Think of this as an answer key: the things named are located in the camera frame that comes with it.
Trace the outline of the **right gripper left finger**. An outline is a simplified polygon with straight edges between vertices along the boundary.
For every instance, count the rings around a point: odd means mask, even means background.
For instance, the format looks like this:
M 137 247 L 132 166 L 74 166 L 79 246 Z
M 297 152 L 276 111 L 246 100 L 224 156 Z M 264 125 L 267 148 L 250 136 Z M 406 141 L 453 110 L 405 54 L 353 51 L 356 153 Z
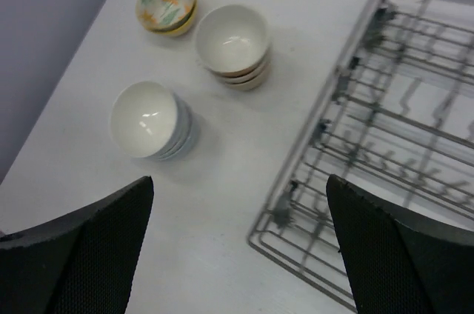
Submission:
M 2 313 L 124 313 L 150 218 L 142 177 L 59 218 L 1 237 Z

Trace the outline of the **beige bowl white flower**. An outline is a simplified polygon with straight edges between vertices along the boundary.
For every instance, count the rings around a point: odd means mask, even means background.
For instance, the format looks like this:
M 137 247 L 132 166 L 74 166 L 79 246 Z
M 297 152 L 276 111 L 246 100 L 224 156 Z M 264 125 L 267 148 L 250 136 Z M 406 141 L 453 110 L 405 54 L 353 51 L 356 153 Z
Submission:
M 267 60 L 271 56 L 271 52 L 272 52 L 272 48 L 269 47 L 259 62 L 255 63 L 253 66 L 248 67 L 244 70 L 231 72 L 231 73 L 214 73 L 214 75 L 218 77 L 222 77 L 222 78 L 229 78 L 229 79 L 234 79 L 234 78 L 248 75 L 254 72 L 255 70 L 257 70 L 258 68 L 260 68 L 261 66 L 263 66 L 264 64 L 266 64 Z

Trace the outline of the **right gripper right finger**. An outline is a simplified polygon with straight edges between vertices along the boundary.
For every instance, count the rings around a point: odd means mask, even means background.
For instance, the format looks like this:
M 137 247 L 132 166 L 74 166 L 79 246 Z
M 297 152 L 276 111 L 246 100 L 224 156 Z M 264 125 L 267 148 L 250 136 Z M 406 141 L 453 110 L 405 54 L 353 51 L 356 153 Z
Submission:
M 337 175 L 327 203 L 358 313 L 472 313 L 473 232 Z

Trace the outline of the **white bowl green leaves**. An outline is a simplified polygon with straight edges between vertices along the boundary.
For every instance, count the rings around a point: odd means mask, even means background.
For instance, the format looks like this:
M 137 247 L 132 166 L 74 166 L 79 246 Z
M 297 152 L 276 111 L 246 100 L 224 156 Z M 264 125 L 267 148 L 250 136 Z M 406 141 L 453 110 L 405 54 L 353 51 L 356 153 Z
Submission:
M 135 13 L 147 30 L 169 31 L 183 25 L 197 0 L 137 0 Z

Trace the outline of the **yellow patterned bowl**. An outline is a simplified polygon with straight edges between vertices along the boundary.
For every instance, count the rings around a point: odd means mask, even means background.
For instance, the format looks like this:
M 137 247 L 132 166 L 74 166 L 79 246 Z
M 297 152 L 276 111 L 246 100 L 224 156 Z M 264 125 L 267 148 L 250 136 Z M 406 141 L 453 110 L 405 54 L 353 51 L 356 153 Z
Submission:
M 179 27 L 177 27 L 174 30 L 168 30 L 168 31 L 161 31 L 157 29 L 152 29 L 150 30 L 151 33 L 158 34 L 159 36 L 166 36 L 170 38 L 175 38 L 184 35 L 186 32 L 190 30 L 190 28 L 193 26 L 196 16 L 198 12 L 198 2 L 193 5 L 192 10 L 190 11 L 190 15 L 187 18 L 187 20 Z

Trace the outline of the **beige bowl orange flower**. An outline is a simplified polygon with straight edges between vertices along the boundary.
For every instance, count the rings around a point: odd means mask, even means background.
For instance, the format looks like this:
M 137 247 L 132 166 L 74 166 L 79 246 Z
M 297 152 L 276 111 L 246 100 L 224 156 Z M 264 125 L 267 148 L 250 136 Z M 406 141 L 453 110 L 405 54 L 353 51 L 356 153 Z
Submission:
M 196 54 L 213 73 L 236 74 L 258 64 L 270 46 L 270 28 L 257 10 L 228 4 L 211 10 L 195 31 Z

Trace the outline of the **beige bowl brown pattern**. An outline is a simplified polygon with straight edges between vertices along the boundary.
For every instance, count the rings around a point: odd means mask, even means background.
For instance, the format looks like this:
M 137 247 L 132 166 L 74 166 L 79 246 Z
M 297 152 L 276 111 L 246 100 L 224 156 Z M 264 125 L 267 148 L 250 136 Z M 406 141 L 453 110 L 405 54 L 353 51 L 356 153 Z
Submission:
M 268 80 L 271 69 L 272 69 L 271 65 L 268 64 L 256 77 L 250 79 L 249 81 L 242 82 L 239 84 L 231 84 L 228 82 L 224 82 L 224 86 L 229 87 L 230 89 L 233 89 L 233 90 L 238 90 L 238 91 L 253 90 L 261 86 L 263 83 L 265 83 L 266 80 Z

